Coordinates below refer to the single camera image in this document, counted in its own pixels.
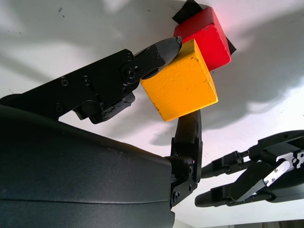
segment red wooden block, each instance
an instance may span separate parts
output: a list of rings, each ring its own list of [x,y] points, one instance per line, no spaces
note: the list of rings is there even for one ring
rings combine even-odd
[[[183,43],[195,39],[209,71],[231,61],[226,36],[211,7],[178,25],[174,36],[181,36]]]

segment white table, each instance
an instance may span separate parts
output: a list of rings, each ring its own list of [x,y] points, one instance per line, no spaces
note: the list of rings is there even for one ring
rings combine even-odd
[[[304,2],[302,0],[198,1],[211,5],[237,52],[212,71],[219,102],[201,111],[203,165],[258,139],[304,129]],[[172,36],[171,0],[2,0],[0,96],[23,93],[123,48],[133,53]],[[176,121],[165,123],[143,89],[130,108],[93,125],[74,113],[70,125],[167,156]],[[237,207],[196,208],[195,196],[238,175],[202,180],[173,210],[196,228],[303,219],[304,200]]]

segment bolt head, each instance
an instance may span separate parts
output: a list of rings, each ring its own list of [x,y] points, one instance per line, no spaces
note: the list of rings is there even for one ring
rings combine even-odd
[[[100,106],[100,108],[103,109],[103,108],[105,108],[105,103],[101,101],[101,102],[99,103],[99,106]]]
[[[87,86],[89,86],[91,84],[91,80],[90,80],[90,78],[88,78],[88,76],[84,76],[84,83]]]
[[[55,111],[57,113],[61,113],[61,112],[63,112],[63,110],[64,110],[64,108],[63,108],[63,106],[61,104],[56,104]]]
[[[130,54],[128,54],[127,55],[127,60],[130,62],[130,61],[132,61],[132,59],[133,59],[132,56]]]
[[[134,72],[134,70],[133,70],[132,68],[129,68],[129,69],[127,70],[127,75],[128,75],[128,78],[129,78],[129,79],[133,79],[133,78],[135,77],[135,72]]]
[[[62,77],[60,83],[61,83],[62,86],[67,86],[67,85],[68,85],[68,80],[67,80],[67,78],[66,78],[66,77]]]

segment black tape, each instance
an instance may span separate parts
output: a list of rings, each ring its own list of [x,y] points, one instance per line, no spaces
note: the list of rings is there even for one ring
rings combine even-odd
[[[200,5],[195,0],[187,0],[185,4],[182,6],[182,8],[172,17],[174,21],[176,21],[178,24],[183,23],[184,21],[188,20],[189,18],[193,17],[195,14],[202,12],[205,8],[208,6],[206,5]],[[232,55],[237,49],[235,46],[228,40],[228,47],[230,55]]]

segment yellow wooden block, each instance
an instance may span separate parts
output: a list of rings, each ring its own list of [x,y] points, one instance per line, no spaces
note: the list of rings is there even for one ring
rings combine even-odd
[[[165,121],[218,101],[210,72],[193,39],[182,45],[168,66],[141,84]]]

